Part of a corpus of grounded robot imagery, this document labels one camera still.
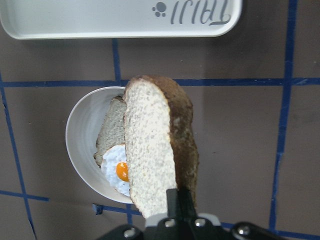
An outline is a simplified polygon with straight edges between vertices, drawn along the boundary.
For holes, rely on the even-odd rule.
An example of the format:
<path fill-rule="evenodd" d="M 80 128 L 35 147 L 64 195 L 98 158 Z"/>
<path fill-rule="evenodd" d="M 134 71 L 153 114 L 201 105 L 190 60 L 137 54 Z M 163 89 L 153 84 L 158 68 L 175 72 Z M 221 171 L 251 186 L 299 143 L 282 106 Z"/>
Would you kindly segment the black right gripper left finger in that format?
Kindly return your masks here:
<path fill-rule="evenodd" d="M 167 216 L 176 217 L 179 210 L 178 190 L 176 188 L 166 190 Z"/>

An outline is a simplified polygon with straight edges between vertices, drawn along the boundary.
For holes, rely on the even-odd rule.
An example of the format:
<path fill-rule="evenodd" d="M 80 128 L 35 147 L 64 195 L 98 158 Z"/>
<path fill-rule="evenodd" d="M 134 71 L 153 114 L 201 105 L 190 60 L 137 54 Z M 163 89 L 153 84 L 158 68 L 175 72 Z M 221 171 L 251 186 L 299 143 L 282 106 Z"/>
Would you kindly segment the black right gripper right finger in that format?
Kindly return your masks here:
<path fill-rule="evenodd" d="M 178 201 L 181 217 L 195 217 L 197 215 L 191 192 L 187 188 L 178 190 Z"/>

